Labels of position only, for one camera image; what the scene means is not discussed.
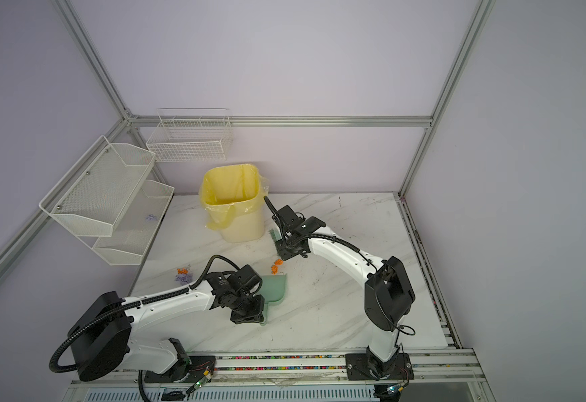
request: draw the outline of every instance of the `wire basket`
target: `wire basket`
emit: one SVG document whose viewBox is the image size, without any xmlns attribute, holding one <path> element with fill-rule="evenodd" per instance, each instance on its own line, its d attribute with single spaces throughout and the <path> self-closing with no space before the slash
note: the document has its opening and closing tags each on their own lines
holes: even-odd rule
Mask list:
<svg viewBox="0 0 586 402">
<path fill-rule="evenodd" d="M 127 143 L 105 143 L 65 195 L 39 206 L 74 236 L 112 236 L 154 166 L 154 153 Z"/>
<path fill-rule="evenodd" d="M 157 109 L 147 148 L 160 162 L 226 160 L 233 143 L 228 109 Z"/>
<path fill-rule="evenodd" d="M 146 180 L 111 237 L 91 247 L 110 265 L 139 265 L 168 209 L 175 188 Z"/>
</svg>

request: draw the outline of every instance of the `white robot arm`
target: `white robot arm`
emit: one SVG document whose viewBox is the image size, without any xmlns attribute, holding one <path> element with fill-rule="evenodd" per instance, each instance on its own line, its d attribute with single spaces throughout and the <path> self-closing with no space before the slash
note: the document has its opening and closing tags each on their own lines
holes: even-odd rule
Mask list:
<svg viewBox="0 0 586 402">
<path fill-rule="evenodd" d="M 316 217 L 300 217 L 289 205 L 276 210 L 268 197 L 264 198 L 279 229 L 281 239 L 275 242 L 275 247 L 282 260 L 296 255 L 306 257 L 308 253 L 319 255 L 349 274 L 364 289 L 364 311 L 375 327 L 366 355 L 356 356 L 358 365 L 365 363 L 364 370 L 358 368 L 364 378 L 349 372 L 349 379 L 380 380 L 397 374 L 405 364 L 405 357 L 398 353 L 396 346 L 398 333 L 415 334 L 415 331 L 403 331 L 405 326 L 400 324 L 416 300 L 402 262 L 396 257 L 382 259 L 364 252 L 337 236 Z"/>
<path fill-rule="evenodd" d="M 267 197 L 265 200 L 282 235 L 275 242 L 282 259 L 314 253 L 363 287 L 364 310 L 375 327 L 366 355 L 354 355 L 357 362 L 353 366 L 362 367 L 359 371 L 365 378 L 357 378 L 360 380 L 390 378 L 397 363 L 404 366 L 403 356 L 398 361 L 402 354 L 396 346 L 403 328 L 399 322 L 415 300 L 402 262 L 363 252 L 316 217 L 299 217 L 288 205 L 277 211 Z M 235 270 L 208 272 L 215 259 L 228 262 Z M 264 299 L 256 294 L 260 287 L 261 277 L 252 267 L 240 269 L 225 257 L 214 255 L 191 285 L 141 297 L 105 293 L 71 328 L 67 341 L 51 358 L 50 369 L 55 373 L 78 370 L 82 381 L 95 380 L 115 369 L 131 369 L 155 373 L 156 382 L 180 382 L 191 364 L 179 340 L 153 340 L 144 336 L 144 331 L 184 314 L 216 307 L 230 308 L 231 321 L 236 324 L 262 322 Z M 59 358 L 70 346 L 75 365 L 60 366 Z"/>
</svg>

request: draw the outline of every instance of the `purple tissue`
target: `purple tissue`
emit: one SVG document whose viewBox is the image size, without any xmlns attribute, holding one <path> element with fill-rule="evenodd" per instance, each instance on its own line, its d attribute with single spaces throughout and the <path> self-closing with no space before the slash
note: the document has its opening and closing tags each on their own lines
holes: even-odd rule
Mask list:
<svg viewBox="0 0 586 402">
<path fill-rule="evenodd" d="M 188 285 L 192 282 L 192 275 L 189 273 L 178 273 L 175 277 L 175 282 L 181 282 L 181 286 Z"/>
</svg>

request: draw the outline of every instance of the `white wall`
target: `white wall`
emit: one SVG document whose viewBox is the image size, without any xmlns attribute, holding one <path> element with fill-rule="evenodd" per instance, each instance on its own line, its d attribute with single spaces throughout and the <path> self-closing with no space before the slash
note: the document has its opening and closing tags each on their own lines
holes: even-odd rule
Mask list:
<svg viewBox="0 0 586 402">
<path fill-rule="evenodd" d="M 117 120 L 51 3 L 0 1 L 0 248 Z M 0 402 L 60 401 L 72 374 L 51 373 L 51 353 L 134 274 L 51 222 L 0 285 Z"/>
<path fill-rule="evenodd" d="M 498 401 L 586 401 L 586 1 L 497 1 L 407 198 Z"/>
<path fill-rule="evenodd" d="M 148 138 L 152 128 L 141 128 Z M 225 161 L 159 163 L 177 193 L 199 191 L 213 167 L 254 163 L 271 192 L 398 191 L 421 127 L 241 127 Z"/>
<path fill-rule="evenodd" d="M 75 0 L 128 107 L 431 115 L 478 0 Z"/>
</svg>

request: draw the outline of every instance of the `mounting plate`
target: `mounting plate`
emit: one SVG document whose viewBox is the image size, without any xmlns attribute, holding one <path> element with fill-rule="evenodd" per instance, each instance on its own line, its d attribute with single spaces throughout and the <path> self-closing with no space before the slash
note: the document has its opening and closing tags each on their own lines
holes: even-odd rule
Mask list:
<svg viewBox="0 0 586 402">
<path fill-rule="evenodd" d="M 188 376 L 185 380 L 181 383 L 175 384 L 183 384 L 183 383 L 195 383 L 203 377 L 203 372 L 206 368 L 210 369 L 211 372 L 214 372 L 214 365 L 217 363 L 217 358 L 215 356 L 188 356 L 190 358 L 190 367 L 199 367 L 202 366 L 201 369 L 189 371 Z M 151 371 L 145 372 L 145 384 L 159 384 L 164 383 L 166 379 L 161 374 L 156 374 Z"/>
<path fill-rule="evenodd" d="M 349 380 L 375 380 L 369 374 L 369 358 L 366 353 L 349 353 L 345 355 L 345 359 L 346 375 Z M 389 373 L 388 376 L 380 381 L 414 379 L 413 366 L 407 353 L 398 353 L 394 364 L 387 372 Z"/>
</svg>

